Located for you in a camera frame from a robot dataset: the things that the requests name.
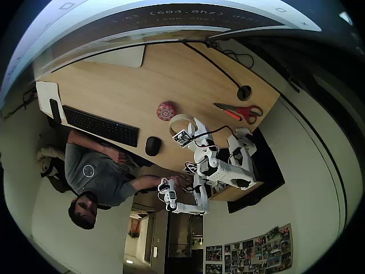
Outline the person's right hand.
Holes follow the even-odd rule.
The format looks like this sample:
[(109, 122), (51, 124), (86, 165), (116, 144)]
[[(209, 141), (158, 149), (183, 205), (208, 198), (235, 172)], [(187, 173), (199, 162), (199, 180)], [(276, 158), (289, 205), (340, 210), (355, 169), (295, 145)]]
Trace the person's right hand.
[(190, 184), (190, 179), (183, 175), (168, 177), (168, 180), (173, 180), (176, 187), (182, 187)]

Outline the person's left hand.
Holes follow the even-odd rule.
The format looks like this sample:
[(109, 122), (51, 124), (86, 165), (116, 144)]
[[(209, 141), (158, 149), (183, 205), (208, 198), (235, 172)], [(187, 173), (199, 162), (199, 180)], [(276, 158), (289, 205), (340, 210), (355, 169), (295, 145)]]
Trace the person's left hand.
[(129, 161), (128, 156), (119, 150), (111, 150), (111, 152), (109, 153), (110, 157), (117, 163), (126, 163)]

